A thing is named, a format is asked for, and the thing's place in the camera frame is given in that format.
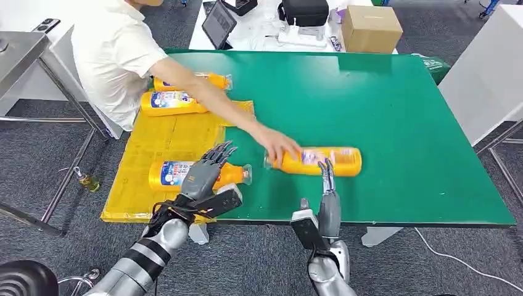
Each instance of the phone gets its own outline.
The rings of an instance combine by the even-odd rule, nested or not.
[[[57,18],[46,18],[41,22],[36,28],[33,29],[33,32],[49,33],[56,25],[60,23],[60,20]]]

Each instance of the gray carpet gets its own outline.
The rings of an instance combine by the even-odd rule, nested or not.
[[[481,7],[474,2],[392,1],[405,31],[400,52],[440,56],[453,63],[483,24],[476,19]],[[167,1],[162,7],[144,9],[158,43],[187,47],[199,5],[190,0],[182,8]],[[68,103],[21,100],[9,115],[73,114]],[[58,170],[69,164],[88,130],[86,125],[0,123],[0,200],[40,217],[63,174]],[[68,229],[65,237],[53,238],[0,216],[0,263],[37,260],[59,277],[83,274],[93,266],[107,271],[143,229],[141,224],[99,219],[125,142],[93,140],[81,166],[98,175],[102,187],[90,193],[75,182],[69,185],[51,219],[51,224]],[[502,145],[499,151],[523,186],[523,149]],[[523,207],[491,156],[480,159],[513,215],[523,222]],[[436,250],[523,286],[521,230],[420,230]],[[307,253],[290,227],[216,224],[209,233],[211,243],[188,242],[179,250],[160,276],[159,295],[314,295],[305,272]],[[351,283],[358,295],[522,295],[431,254],[413,229],[373,248],[361,245],[362,234],[363,228],[342,228],[351,254]]]

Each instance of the green tabletop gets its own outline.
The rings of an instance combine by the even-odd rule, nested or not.
[[[394,226],[513,225],[488,174],[419,57],[313,52],[167,51],[195,71],[232,74],[234,100],[253,100],[260,122],[306,146],[352,146],[363,169],[336,178],[342,221]],[[225,221],[285,222],[308,198],[319,208],[319,176],[263,168],[264,149],[228,128],[250,163],[243,205]]]

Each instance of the robot finger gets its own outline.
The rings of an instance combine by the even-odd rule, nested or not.
[[[327,166],[323,162],[318,162],[318,166],[321,169],[321,175],[326,176],[328,174]]]
[[[212,160],[215,161],[216,163],[220,162],[220,159],[221,157],[223,156],[224,153],[226,153],[227,151],[227,148],[229,147],[229,145],[231,145],[232,141],[227,141],[225,143],[222,143],[220,144],[219,146],[216,147],[216,152],[215,154],[212,156]]]
[[[238,149],[238,147],[232,147],[227,152],[225,152],[225,154],[221,157],[219,161],[220,167],[223,167],[223,165],[227,162],[227,158],[229,158],[229,156],[231,156],[231,154],[233,154],[233,152],[236,151],[236,149]]]
[[[208,159],[208,158],[209,158],[209,155],[212,153],[212,150],[213,150],[213,149],[211,148],[211,149],[209,149],[206,153],[204,153],[204,154],[202,155],[202,158],[201,158],[201,159]]]
[[[325,158],[325,164],[327,165],[327,176],[329,178],[329,184],[330,184],[330,191],[334,191],[336,189],[336,185],[334,185],[334,166],[332,165],[332,162],[330,159]]]

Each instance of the man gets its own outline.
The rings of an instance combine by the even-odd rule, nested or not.
[[[82,7],[72,35],[76,69],[92,103],[124,130],[131,131],[147,77],[184,89],[209,111],[248,132],[281,163],[284,151],[296,157],[300,146],[238,108],[225,92],[169,58],[152,38],[142,6],[163,0],[92,0]]]

